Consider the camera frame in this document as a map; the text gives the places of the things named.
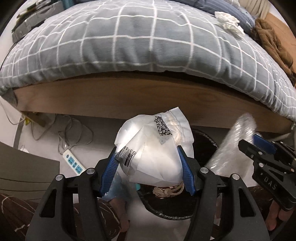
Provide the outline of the person right hand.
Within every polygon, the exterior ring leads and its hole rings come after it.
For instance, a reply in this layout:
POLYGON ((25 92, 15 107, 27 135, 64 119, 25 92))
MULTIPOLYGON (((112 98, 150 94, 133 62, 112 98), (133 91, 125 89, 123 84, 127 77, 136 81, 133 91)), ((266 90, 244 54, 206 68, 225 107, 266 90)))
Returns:
POLYGON ((292 210, 290 211, 284 211, 280 208, 280 206, 273 201, 270 209, 269 209, 269 213, 268 216, 265 220, 265 224, 266 227, 269 231, 272 231, 276 228, 277 225, 277 219, 281 220, 281 221, 288 221, 288 219, 291 217, 292 215, 292 210))

